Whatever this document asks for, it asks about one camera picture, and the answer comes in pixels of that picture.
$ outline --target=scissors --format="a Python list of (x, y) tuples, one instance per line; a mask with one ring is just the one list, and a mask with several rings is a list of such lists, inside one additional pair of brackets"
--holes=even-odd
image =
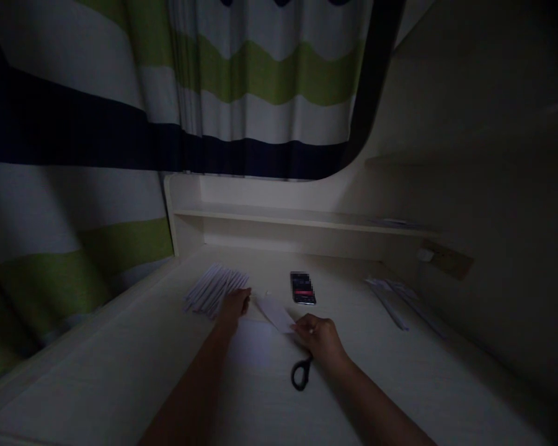
[[(310, 364), (312, 364), (313, 359), (314, 358), (312, 357), (312, 355), (310, 355), (308, 359), (296, 362), (296, 364), (294, 364), (291, 370), (291, 383), (299, 391), (303, 391), (306, 388), (306, 384), (308, 384), (308, 375), (310, 374)], [(296, 371), (298, 369), (302, 369), (304, 372), (302, 374), (302, 381), (300, 381), (299, 383), (296, 382)]]

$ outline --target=person's left hand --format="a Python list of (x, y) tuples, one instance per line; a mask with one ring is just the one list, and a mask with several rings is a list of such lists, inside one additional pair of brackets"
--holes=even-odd
[(237, 320), (248, 311), (251, 291), (252, 288), (246, 288), (229, 293), (221, 303), (216, 325), (231, 330), (233, 335), (237, 330)]

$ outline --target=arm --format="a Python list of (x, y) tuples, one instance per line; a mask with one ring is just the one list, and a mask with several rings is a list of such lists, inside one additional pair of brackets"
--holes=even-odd
[(359, 422), (367, 444), (431, 445), (435, 443), (347, 356), (334, 322), (307, 314), (292, 328), (314, 360), (327, 372), (345, 405)]
[(215, 416), (223, 362), (250, 288), (226, 296), (213, 331), (167, 397), (140, 441), (142, 446), (204, 444)]

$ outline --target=forearm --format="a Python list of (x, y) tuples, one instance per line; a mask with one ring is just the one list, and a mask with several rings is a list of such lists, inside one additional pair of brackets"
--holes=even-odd
[(144, 433), (141, 445), (203, 444), (219, 396), (232, 328), (215, 326)]
[(435, 445), (351, 359), (327, 371), (368, 444)]

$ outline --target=navy blue stripe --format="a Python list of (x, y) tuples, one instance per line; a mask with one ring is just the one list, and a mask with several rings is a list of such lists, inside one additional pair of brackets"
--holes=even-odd
[(148, 123), (130, 105), (10, 68), (0, 49), (0, 162), (317, 180), (339, 170), (346, 147), (189, 135)]

